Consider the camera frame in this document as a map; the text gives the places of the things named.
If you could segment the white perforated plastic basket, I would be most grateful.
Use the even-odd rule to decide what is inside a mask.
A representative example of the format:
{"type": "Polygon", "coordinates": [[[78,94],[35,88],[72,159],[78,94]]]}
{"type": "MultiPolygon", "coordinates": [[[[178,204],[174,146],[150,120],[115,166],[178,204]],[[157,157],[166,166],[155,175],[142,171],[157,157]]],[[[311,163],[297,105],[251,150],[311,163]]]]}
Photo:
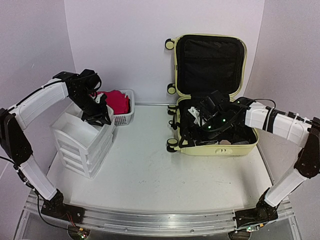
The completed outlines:
{"type": "Polygon", "coordinates": [[[131,122],[135,112],[135,95],[131,89],[101,91],[107,96],[106,103],[113,109],[116,126],[125,126],[131,122]]]}

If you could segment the magenta pink garment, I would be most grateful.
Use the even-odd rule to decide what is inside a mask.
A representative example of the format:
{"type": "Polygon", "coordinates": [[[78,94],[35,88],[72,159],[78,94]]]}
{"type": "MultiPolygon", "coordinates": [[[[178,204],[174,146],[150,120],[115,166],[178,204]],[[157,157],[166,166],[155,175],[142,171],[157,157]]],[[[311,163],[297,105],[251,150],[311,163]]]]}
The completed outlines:
{"type": "Polygon", "coordinates": [[[115,115],[128,114],[131,112],[130,98],[119,90],[98,91],[98,94],[107,96],[106,103],[113,109],[115,115]]]}

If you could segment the white plastic drawer organizer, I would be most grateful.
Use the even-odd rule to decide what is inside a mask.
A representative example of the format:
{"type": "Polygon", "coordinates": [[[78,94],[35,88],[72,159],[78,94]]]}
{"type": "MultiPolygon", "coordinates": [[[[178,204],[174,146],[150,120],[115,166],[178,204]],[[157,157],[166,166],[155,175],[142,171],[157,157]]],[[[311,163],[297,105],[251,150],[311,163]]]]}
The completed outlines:
{"type": "Polygon", "coordinates": [[[71,103],[50,125],[55,146],[63,166],[93,179],[113,144],[114,111],[107,108],[111,124],[90,125],[82,121],[83,111],[71,103]]]}

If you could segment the pale yellow hard-shell suitcase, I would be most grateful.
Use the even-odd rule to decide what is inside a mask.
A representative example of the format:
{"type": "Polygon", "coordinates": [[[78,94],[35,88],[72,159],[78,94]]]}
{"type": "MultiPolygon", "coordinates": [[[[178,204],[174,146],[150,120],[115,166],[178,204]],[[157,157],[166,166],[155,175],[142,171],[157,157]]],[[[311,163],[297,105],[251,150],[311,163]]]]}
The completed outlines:
{"type": "Polygon", "coordinates": [[[244,79],[247,47],[236,37],[212,34],[184,34],[169,38],[164,44],[174,54],[174,82],[167,86],[167,92],[177,94],[175,104],[168,105],[172,116],[170,127],[176,136],[167,140],[170,153],[180,152],[191,156],[242,156],[247,155],[258,143],[258,131],[245,125],[245,114],[251,100],[237,97],[244,79]],[[229,95],[229,106],[239,107],[240,114],[235,122],[236,136],[231,145],[220,145],[221,140],[198,140],[193,134],[196,146],[179,147],[180,131],[191,130],[188,109],[202,104],[203,98],[214,92],[229,95]],[[234,145],[248,141],[246,145],[234,145]]]}

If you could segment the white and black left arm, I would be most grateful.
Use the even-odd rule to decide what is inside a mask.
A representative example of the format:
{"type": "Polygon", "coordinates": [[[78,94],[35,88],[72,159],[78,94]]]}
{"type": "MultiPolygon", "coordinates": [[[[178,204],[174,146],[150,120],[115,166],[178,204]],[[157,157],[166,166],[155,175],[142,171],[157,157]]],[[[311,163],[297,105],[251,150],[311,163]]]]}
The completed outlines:
{"type": "Polygon", "coordinates": [[[18,103],[0,110],[0,145],[20,178],[43,199],[42,215],[80,224],[85,210],[65,203],[63,193],[37,163],[25,131],[51,106],[70,99],[71,104],[50,126],[57,153],[65,168],[94,178],[112,146],[115,129],[114,112],[107,96],[99,92],[101,85],[93,70],[62,71],[18,103]]]}

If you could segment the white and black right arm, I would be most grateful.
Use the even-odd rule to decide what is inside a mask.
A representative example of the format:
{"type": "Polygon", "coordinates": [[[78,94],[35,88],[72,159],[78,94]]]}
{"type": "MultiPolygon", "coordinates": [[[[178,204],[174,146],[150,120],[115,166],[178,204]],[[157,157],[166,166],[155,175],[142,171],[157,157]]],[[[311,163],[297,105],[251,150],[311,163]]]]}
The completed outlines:
{"type": "Polygon", "coordinates": [[[278,218],[280,203],[320,173],[320,121],[278,110],[271,99],[214,94],[180,98],[169,111],[177,143],[172,150],[193,156],[244,156],[253,149],[271,177],[252,208],[237,210],[238,228],[278,218]]]}

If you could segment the beige hexagonal compact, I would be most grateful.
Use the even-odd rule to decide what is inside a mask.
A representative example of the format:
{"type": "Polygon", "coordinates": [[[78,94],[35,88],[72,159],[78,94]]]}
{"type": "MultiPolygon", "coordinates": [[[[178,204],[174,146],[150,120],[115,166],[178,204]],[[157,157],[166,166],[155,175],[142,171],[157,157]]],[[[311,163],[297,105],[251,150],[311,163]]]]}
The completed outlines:
{"type": "Polygon", "coordinates": [[[219,142],[220,145],[231,145],[232,143],[226,139],[223,139],[219,142]]]}

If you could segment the grey flat case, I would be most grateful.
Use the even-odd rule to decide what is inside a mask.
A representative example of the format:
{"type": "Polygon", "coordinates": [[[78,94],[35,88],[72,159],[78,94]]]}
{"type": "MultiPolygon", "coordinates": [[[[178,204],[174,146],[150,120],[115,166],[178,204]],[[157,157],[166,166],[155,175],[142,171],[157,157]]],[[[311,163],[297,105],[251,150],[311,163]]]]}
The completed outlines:
{"type": "Polygon", "coordinates": [[[238,142],[235,142],[233,143],[234,145],[248,145],[249,142],[247,140],[244,140],[244,141],[238,141],[238,142]]]}

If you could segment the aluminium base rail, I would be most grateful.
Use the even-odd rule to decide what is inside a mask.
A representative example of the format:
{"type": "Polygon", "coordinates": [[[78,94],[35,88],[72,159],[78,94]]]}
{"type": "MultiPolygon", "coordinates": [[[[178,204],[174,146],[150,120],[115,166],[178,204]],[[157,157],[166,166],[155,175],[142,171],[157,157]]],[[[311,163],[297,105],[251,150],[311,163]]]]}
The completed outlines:
{"type": "Polygon", "coordinates": [[[82,212],[75,220],[75,224],[90,230],[133,236],[209,236],[246,230],[254,234],[275,234],[276,239],[281,239],[281,234],[288,236],[289,239],[301,239],[296,216],[288,198],[281,202],[277,214],[277,219],[269,220],[267,223],[241,227],[233,209],[191,213],[160,213],[83,207],[82,212]]]}

